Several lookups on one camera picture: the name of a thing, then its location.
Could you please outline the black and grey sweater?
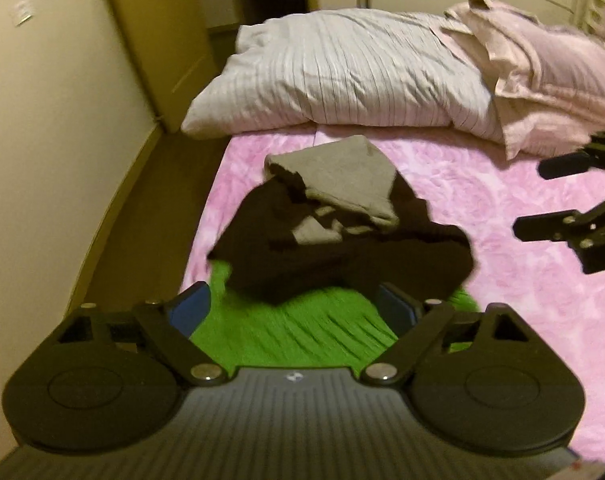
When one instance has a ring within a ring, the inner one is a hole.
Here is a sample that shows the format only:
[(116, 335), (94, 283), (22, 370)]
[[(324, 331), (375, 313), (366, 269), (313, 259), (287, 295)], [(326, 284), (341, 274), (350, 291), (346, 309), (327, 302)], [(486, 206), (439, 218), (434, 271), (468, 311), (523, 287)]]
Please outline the black and grey sweater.
[(365, 136), (270, 154), (264, 169), (208, 254), (229, 266), (236, 292), (281, 304), (325, 287), (372, 299), (391, 284), (446, 299), (474, 269), (467, 234), (435, 222)]

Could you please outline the green fuzzy cloth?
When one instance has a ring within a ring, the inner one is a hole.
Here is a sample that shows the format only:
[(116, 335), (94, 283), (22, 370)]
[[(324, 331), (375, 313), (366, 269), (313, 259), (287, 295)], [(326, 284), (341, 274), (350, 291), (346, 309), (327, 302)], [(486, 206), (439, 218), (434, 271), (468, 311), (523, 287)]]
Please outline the green fuzzy cloth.
[(226, 287), (231, 266), (211, 263), (210, 311), (190, 340), (227, 372), (239, 367), (349, 367), (359, 374), (397, 336), (351, 289), (312, 290), (279, 306)]

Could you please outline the pink ruffled pillow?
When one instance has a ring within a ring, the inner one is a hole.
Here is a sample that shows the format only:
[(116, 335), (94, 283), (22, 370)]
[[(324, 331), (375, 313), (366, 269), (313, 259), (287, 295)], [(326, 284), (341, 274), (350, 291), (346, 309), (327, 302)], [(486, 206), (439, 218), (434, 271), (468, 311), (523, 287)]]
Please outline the pink ruffled pillow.
[(500, 0), (467, 0), (435, 28), (481, 73), (505, 155), (565, 155), (605, 131), (605, 42)]

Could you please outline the pink rose blanket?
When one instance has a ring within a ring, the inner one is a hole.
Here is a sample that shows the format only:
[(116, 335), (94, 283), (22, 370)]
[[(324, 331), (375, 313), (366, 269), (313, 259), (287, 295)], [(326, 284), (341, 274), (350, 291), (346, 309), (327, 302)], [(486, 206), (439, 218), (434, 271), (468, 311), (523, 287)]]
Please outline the pink rose blanket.
[[(344, 136), (344, 128), (313, 126), (234, 136), (199, 221), (184, 284), (209, 284), (207, 254), (246, 194), (263, 182), (268, 155)], [(572, 445), (588, 460), (605, 461), (605, 272), (584, 274), (565, 245), (523, 243), (512, 233), (520, 216), (598, 205), (605, 172), (542, 180), (533, 158), (507, 159), (502, 146), (451, 129), (371, 129), (368, 138), (429, 203), (436, 222), (467, 233), (475, 269), (453, 298), (457, 307), (509, 304), (578, 376), (587, 403)]]

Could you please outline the white striped pillow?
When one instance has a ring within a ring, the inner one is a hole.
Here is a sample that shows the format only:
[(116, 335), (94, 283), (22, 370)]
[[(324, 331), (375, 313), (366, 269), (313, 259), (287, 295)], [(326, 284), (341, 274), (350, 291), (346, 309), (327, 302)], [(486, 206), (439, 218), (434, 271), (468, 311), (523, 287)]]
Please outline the white striped pillow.
[(503, 140), (493, 97), (444, 32), (452, 18), (373, 9), (271, 18), (238, 31), (222, 73), (194, 98), (194, 138), (326, 126), (452, 127)]

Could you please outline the yellow wooden wardrobe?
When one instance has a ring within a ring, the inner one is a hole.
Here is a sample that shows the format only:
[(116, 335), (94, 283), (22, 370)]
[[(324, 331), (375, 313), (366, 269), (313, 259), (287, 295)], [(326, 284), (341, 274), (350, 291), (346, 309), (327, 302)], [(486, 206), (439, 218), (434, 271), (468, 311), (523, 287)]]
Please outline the yellow wooden wardrobe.
[(217, 72), (199, 0), (109, 1), (157, 119), (179, 131)]

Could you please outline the wall light switch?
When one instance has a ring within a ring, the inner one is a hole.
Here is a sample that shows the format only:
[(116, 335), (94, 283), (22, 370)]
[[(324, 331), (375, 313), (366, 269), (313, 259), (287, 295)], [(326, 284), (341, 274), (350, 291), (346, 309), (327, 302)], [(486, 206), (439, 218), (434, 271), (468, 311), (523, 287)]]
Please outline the wall light switch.
[(13, 6), (12, 21), (15, 27), (22, 26), (34, 17), (34, 7), (31, 0), (19, 0)]

